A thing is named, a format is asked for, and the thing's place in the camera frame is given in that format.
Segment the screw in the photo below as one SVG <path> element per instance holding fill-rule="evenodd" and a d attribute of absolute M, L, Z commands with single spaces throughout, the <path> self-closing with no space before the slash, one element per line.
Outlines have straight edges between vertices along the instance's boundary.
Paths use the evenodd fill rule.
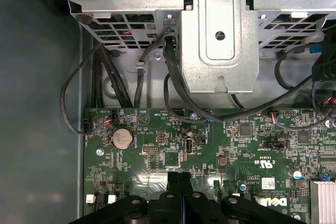
<path fill-rule="evenodd" d="M 198 115 L 196 113 L 191 113 L 189 118 L 191 120 L 198 120 Z"/>
<path fill-rule="evenodd" d="M 162 53 L 157 52 L 157 53 L 155 54 L 154 57 L 155 57 L 156 60 L 161 60 L 161 58 L 162 58 Z"/>
<path fill-rule="evenodd" d="M 102 155 L 104 155 L 104 150 L 102 148 L 98 148 L 98 149 L 96 149 L 96 154 L 97 154 L 97 156 L 102 156 Z"/>
<path fill-rule="evenodd" d="M 297 214 L 294 214 L 293 218 L 296 219 L 296 220 L 301 220 L 301 217 L 299 215 L 297 215 Z"/>
<path fill-rule="evenodd" d="M 193 193 L 193 194 L 191 194 L 194 198 L 200 198 L 200 194 L 199 193 Z"/>
<path fill-rule="evenodd" d="M 237 204 L 238 203 L 238 200 L 235 199 L 235 198 L 230 198 L 227 201 L 229 201 L 231 204 Z"/>

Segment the power cable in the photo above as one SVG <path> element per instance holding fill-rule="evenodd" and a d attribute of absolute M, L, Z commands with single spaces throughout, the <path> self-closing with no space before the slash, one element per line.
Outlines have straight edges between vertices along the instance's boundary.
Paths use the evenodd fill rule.
<path fill-rule="evenodd" d="M 153 44 L 151 44 L 141 55 L 139 62 L 146 62 L 148 59 L 149 54 L 154 51 L 155 49 L 159 48 L 163 44 L 163 36 L 160 37 L 158 40 L 156 40 Z M 143 89 L 143 83 L 144 83 L 144 73 L 145 70 L 143 68 L 138 69 L 138 84 L 137 89 L 135 91 L 134 96 L 134 107 L 139 108 L 140 102 L 141 102 L 141 94 Z"/>
<path fill-rule="evenodd" d="M 78 131 L 70 122 L 68 114 L 67 114 L 67 110 L 65 107 L 65 94 L 67 91 L 67 88 L 70 84 L 70 82 L 72 81 L 72 79 L 74 78 L 74 76 L 79 72 L 79 70 L 91 59 L 92 55 L 102 46 L 101 43 L 96 44 L 91 51 L 84 57 L 83 61 L 79 64 L 79 66 L 75 69 L 75 71 L 69 76 L 69 78 L 67 79 L 67 81 L 64 83 L 64 85 L 61 88 L 61 94 L 60 94 L 60 107 L 61 107 L 61 112 L 62 112 L 62 116 L 63 119 L 65 121 L 65 123 L 67 124 L 67 126 L 69 127 L 69 129 L 71 129 L 74 133 L 79 134 L 79 135 L 83 135 L 83 136 L 91 136 L 91 135 L 95 135 L 96 133 L 98 133 L 103 127 L 104 127 L 104 123 L 98 125 L 94 130 L 90 131 L 90 132 L 82 132 L 82 131 Z"/>
<path fill-rule="evenodd" d="M 282 74 L 280 72 L 280 66 L 281 66 L 281 63 L 288 57 L 288 55 L 296 50 L 299 50 L 299 49 L 306 49 L 306 48 L 311 48 L 313 46 L 321 46 L 322 44 L 307 44 L 307 45 L 302 45 L 302 46 L 298 46 L 298 47 L 294 47 L 290 50 L 288 50 L 287 52 L 284 52 L 282 54 L 282 56 L 278 59 L 276 65 L 275 65 L 275 68 L 274 68 L 274 74 L 275 74 L 275 78 L 277 80 L 277 82 L 279 83 L 280 86 L 282 86 L 284 89 L 286 90 L 290 90 L 292 89 L 293 87 L 291 85 L 289 85 L 285 80 L 284 78 L 282 77 Z M 304 90 L 300 90 L 299 91 L 301 94 L 305 95 L 308 99 L 311 100 L 311 94 L 308 93 L 307 91 L 304 91 Z"/>
<path fill-rule="evenodd" d="M 190 120 L 190 119 L 186 119 L 183 118 L 179 115 L 177 115 L 174 110 L 170 107 L 169 105 L 169 90 L 168 90 L 168 80 L 170 78 L 170 75 L 167 74 L 167 76 L 164 78 L 164 82 L 163 82 L 163 96 L 164 96 L 164 103 L 166 105 L 166 109 L 167 111 L 176 119 L 185 122 L 185 123 L 206 123 L 207 120 Z"/>
<path fill-rule="evenodd" d="M 234 103 L 237 105 L 238 108 L 244 109 L 244 106 L 238 100 L 237 95 L 232 94 L 231 97 L 232 97 L 232 100 L 234 101 Z"/>
<path fill-rule="evenodd" d="M 114 65 L 111 57 L 109 57 L 106 52 L 108 52 L 109 54 L 111 54 L 109 51 L 107 51 L 107 49 L 105 48 L 102 48 L 101 49 L 101 54 L 102 54 L 102 58 L 105 60 L 105 63 L 107 64 L 107 66 L 109 67 L 109 69 L 112 71 L 113 75 L 114 75 L 114 78 L 119 86 L 119 89 L 122 93 L 122 96 L 125 100 L 125 107 L 124 108 L 132 108 L 133 105 L 132 105 L 132 102 L 131 102 L 131 99 L 130 99 L 130 96 L 128 95 L 128 92 L 127 92 L 127 89 L 126 89 L 126 86 L 125 86 L 125 83 L 123 82 L 120 74 L 119 74 L 119 71 L 117 70 L 116 66 Z"/>
<path fill-rule="evenodd" d="M 200 116 L 203 116 L 207 119 L 210 119 L 215 122 L 227 122 L 227 121 L 235 121 L 239 120 L 241 118 L 246 118 L 251 115 L 254 115 L 258 112 L 264 111 L 270 107 L 277 106 L 284 101 L 286 101 L 288 98 L 292 97 L 294 94 L 296 94 L 299 90 L 304 88 L 307 84 L 311 82 L 311 76 L 305 78 L 301 83 L 299 83 L 296 87 L 288 91 L 287 93 L 279 96 L 278 98 L 275 98 L 265 104 L 262 104 L 258 107 L 255 107 L 253 109 L 245 110 L 244 112 L 229 114 L 225 116 L 216 116 L 211 113 L 203 111 L 199 106 L 197 106 L 194 101 L 189 97 L 188 93 L 186 92 L 184 86 L 183 86 L 183 79 L 181 77 L 181 74 L 179 72 L 179 68 L 176 62 L 174 47 L 172 43 L 172 38 L 168 37 L 166 39 L 165 44 L 165 58 L 166 63 L 168 66 L 169 74 L 172 79 L 173 85 L 179 94 L 179 96 L 182 98 L 182 100 L 185 102 L 186 106 L 194 111 L 195 113 L 199 114 Z"/>

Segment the chip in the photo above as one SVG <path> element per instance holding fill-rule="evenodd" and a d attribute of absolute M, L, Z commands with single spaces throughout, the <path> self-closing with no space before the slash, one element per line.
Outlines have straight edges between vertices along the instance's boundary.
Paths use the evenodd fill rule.
<path fill-rule="evenodd" d="M 303 186 L 303 181 L 300 180 L 300 179 L 298 179 L 298 180 L 295 179 L 293 181 L 293 184 L 294 184 L 295 187 L 302 187 Z"/>
<path fill-rule="evenodd" d="M 220 166 L 218 172 L 226 174 L 226 166 Z"/>
<path fill-rule="evenodd" d="M 298 133 L 298 144 L 309 144 L 309 132 L 300 131 Z"/>
<path fill-rule="evenodd" d="M 290 191 L 290 197 L 291 198 L 296 198 L 296 192 L 295 192 L 295 190 L 291 190 Z"/>
<path fill-rule="evenodd" d="M 224 166 L 224 165 L 226 165 L 226 163 L 227 163 L 227 158 L 225 158 L 225 157 L 220 157 L 219 158 L 219 165 L 220 166 Z"/>
<path fill-rule="evenodd" d="M 252 136 L 252 130 L 250 124 L 242 124 L 239 126 L 240 136 Z"/>

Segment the integrated circuit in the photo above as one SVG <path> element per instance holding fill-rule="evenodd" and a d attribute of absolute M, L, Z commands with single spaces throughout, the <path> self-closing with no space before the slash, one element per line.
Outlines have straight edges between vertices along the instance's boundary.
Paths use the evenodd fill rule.
<path fill-rule="evenodd" d="M 227 158 L 225 158 L 225 157 L 219 157 L 218 161 L 219 161 L 220 166 L 224 166 L 224 165 L 227 164 Z"/>
<path fill-rule="evenodd" d="M 309 132 L 307 131 L 298 132 L 298 144 L 309 144 Z"/>
<path fill-rule="evenodd" d="M 250 124 L 241 124 L 239 126 L 240 136 L 252 136 L 252 127 Z"/>

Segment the capacitor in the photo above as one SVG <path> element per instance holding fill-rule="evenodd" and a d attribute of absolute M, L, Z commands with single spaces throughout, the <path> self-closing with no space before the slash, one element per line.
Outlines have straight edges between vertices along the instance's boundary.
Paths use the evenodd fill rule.
<path fill-rule="evenodd" d="M 124 150 L 132 145 L 134 141 L 132 131 L 121 128 L 116 130 L 112 135 L 112 142 L 118 149 Z"/>
<path fill-rule="evenodd" d="M 247 186 L 245 185 L 244 181 L 238 180 L 237 181 L 237 186 L 240 191 L 246 191 Z"/>
<path fill-rule="evenodd" d="M 297 170 L 296 168 L 291 168 L 288 171 L 288 175 L 291 176 L 294 179 L 301 179 L 302 178 L 302 173 Z"/>
<path fill-rule="evenodd" d="M 302 178 L 302 173 L 299 170 L 295 171 L 293 173 L 293 178 L 297 179 L 297 180 L 300 180 Z"/>
<path fill-rule="evenodd" d="M 192 129 L 186 129 L 186 130 L 185 130 L 185 134 L 186 134 L 188 137 L 193 137 L 194 132 L 192 131 Z"/>

